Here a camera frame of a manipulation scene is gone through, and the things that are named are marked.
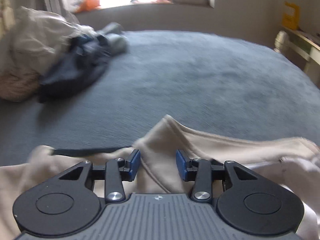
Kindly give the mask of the dark furry garment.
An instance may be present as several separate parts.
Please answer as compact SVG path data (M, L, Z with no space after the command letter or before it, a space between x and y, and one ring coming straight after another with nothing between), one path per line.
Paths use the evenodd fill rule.
M71 38L66 53L40 77L40 103L69 98L98 81L112 57L127 50L119 23L112 22L92 34Z

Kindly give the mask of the folded beige garment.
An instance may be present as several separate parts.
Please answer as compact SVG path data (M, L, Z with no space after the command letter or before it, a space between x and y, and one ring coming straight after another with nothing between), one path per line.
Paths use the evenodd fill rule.
M71 38L81 35L95 31L53 12L20 7L15 25L1 39L1 73L44 74L68 50Z

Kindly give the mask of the yellow box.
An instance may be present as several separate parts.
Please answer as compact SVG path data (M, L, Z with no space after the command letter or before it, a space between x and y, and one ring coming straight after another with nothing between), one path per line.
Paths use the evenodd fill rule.
M299 29L300 7L295 3L284 3L281 25L291 30Z

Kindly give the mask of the orange item on windowsill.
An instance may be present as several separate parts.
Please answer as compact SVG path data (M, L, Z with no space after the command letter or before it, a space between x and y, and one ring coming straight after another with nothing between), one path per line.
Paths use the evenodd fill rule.
M83 0L76 9L75 13L92 11L98 7L100 7L100 0Z

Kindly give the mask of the checked pink cloth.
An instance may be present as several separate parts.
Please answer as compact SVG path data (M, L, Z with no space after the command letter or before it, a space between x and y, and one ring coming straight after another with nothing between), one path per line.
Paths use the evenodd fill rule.
M40 87L39 73L1 74L1 99L11 102L22 102L34 96Z

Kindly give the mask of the grey-blue bed blanket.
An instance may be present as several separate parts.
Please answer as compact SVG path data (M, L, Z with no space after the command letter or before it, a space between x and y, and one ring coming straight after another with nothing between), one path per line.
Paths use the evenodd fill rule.
M213 34L126 33L129 48L83 92L39 103L1 101L1 164L39 145L121 148L163 116L208 133L319 143L319 89L270 48Z

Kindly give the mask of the cream bed post knob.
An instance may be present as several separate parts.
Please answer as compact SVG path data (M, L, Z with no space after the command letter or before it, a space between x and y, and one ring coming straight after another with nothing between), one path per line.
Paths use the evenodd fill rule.
M280 54L285 54L290 46L290 38L287 32L281 30L274 41L274 51Z

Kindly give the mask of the beige zip hoodie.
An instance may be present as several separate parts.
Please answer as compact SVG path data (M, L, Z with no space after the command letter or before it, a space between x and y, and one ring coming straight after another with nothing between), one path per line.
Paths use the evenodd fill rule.
M176 151L190 158L233 160L294 192L303 202L305 213L298 228L302 239L319 239L319 147L301 137L272 141L247 141L187 128L167 115L131 147L111 153L99 150L73 157L66 151L37 146L25 164L1 167L1 239L14 239L20 233L12 214L15 199L24 191L89 160L104 165L114 158L141 152L141 164L126 193L184 193L191 183L181 180Z

